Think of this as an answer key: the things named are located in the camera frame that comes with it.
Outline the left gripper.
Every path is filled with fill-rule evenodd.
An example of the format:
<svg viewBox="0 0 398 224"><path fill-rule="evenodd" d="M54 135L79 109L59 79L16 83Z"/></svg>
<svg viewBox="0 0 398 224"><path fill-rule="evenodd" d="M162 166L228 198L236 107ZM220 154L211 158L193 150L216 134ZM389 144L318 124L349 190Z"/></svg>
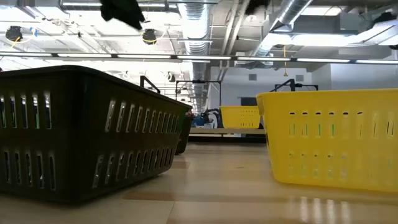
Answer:
<svg viewBox="0 0 398 224"><path fill-rule="evenodd" d="M119 19L126 21L136 30L142 30L145 17L136 0L100 0L101 16L104 20Z"/></svg>

